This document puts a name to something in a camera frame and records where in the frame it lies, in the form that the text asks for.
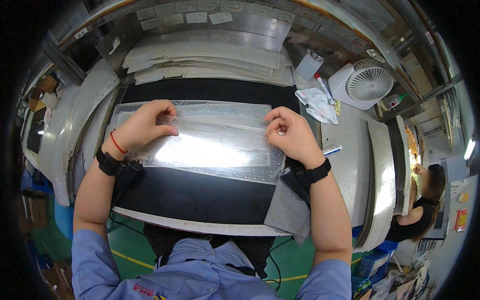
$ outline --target red string bracelet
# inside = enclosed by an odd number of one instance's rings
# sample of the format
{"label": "red string bracelet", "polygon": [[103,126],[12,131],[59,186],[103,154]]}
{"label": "red string bracelet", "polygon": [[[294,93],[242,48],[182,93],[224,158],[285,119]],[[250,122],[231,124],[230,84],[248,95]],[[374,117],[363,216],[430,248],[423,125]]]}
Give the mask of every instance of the red string bracelet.
{"label": "red string bracelet", "polygon": [[112,142],[115,144],[115,146],[117,146],[117,149],[122,152],[123,154],[127,154],[127,151],[123,151],[118,145],[117,145],[117,142],[115,141],[115,139],[113,138],[113,131],[110,131],[110,138],[112,139]]}

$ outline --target person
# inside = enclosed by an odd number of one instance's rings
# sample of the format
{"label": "person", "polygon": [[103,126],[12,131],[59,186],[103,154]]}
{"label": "person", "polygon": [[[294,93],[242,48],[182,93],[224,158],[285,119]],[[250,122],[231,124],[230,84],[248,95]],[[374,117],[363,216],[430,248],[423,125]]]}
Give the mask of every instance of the person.
{"label": "person", "polygon": [[[121,149],[128,149],[161,135],[177,135],[172,126],[156,125],[160,113],[176,116],[170,101],[154,100],[113,132],[113,139]],[[287,156],[300,161],[306,169],[325,162],[304,117],[279,107],[264,119],[272,121],[267,127],[268,141]],[[106,139],[101,150],[118,161],[124,159],[111,138]],[[171,254],[165,255],[166,263],[152,274],[121,281],[106,227],[114,183],[115,177],[101,171],[94,159],[76,197],[72,241],[76,299],[278,299],[274,289],[255,272],[246,272],[252,264],[233,241],[212,247],[205,239],[181,239]],[[332,171],[311,185],[310,195],[315,252],[310,273],[296,298],[350,299],[351,225]]]}
{"label": "person", "polygon": [[408,215],[393,216],[386,240],[401,242],[403,240],[419,241],[430,230],[440,211],[440,198],[445,189],[446,176],[440,165],[430,165],[428,169],[420,164],[413,167],[419,175],[419,186],[411,178]]}

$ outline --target white desk fan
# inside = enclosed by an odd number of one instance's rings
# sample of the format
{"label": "white desk fan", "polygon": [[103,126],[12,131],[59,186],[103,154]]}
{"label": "white desk fan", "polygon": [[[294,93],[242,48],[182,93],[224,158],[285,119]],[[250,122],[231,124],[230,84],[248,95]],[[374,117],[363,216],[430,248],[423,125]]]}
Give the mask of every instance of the white desk fan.
{"label": "white desk fan", "polygon": [[328,79],[335,100],[367,110],[390,93],[394,79],[371,59],[348,63]]}

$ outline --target fan grille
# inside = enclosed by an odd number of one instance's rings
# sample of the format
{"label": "fan grille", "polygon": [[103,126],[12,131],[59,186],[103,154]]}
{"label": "fan grille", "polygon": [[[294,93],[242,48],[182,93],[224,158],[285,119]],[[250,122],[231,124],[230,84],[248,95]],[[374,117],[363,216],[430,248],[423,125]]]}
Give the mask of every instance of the fan grille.
{"label": "fan grille", "polygon": [[359,71],[361,69],[369,68],[369,67],[376,67],[377,63],[373,59],[362,59],[353,64],[353,68],[355,71]]}
{"label": "fan grille", "polygon": [[380,67],[355,71],[348,79],[347,91],[357,101],[377,101],[388,95],[393,77]]}

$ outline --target woman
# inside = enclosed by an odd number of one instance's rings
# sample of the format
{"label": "woman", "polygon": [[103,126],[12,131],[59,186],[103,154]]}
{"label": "woman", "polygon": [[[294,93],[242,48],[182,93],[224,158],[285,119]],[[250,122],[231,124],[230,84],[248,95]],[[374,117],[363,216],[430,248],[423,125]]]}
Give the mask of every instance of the woman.
{"label": "woman", "polygon": [[440,165],[430,165],[425,169],[416,164],[413,172],[419,175],[419,187],[412,177],[408,215],[394,216],[385,240],[401,242],[403,240],[419,241],[435,223],[440,210],[440,197],[445,189],[446,176]]}

